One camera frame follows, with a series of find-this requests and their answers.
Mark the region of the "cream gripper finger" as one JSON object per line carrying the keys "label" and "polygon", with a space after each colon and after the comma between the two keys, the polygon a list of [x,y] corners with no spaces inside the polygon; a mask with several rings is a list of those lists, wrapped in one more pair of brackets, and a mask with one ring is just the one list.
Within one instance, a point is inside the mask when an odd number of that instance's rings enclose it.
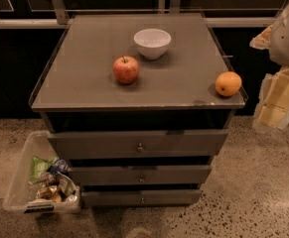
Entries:
{"label": "cream gripper finger", "polygon": [[271,30],[272,26],[265,28],[260,34],[250,41],[249,45],[254,49],[269,50]]}

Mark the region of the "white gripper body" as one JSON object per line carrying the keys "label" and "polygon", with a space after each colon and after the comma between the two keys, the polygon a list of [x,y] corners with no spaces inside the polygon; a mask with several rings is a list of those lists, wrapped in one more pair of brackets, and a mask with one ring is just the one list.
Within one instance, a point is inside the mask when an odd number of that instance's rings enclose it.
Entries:
{"label": "white gripper body", "polygon": [[289,67],[266,74],[259,92],[252,127],[259,133],[285,129],[289,125]]}

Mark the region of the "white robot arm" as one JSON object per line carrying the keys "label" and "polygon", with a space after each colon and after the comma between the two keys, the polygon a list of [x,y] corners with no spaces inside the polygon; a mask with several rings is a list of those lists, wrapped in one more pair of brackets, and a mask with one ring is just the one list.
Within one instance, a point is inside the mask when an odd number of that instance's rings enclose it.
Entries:
{"label": "white robot arm", "polygon": [[281,66],[274,75],[267,73],[262,80],[252,126],[259,133],[284,129],[289,124],[289,3],[249,45],[268,50],[270,59]]}

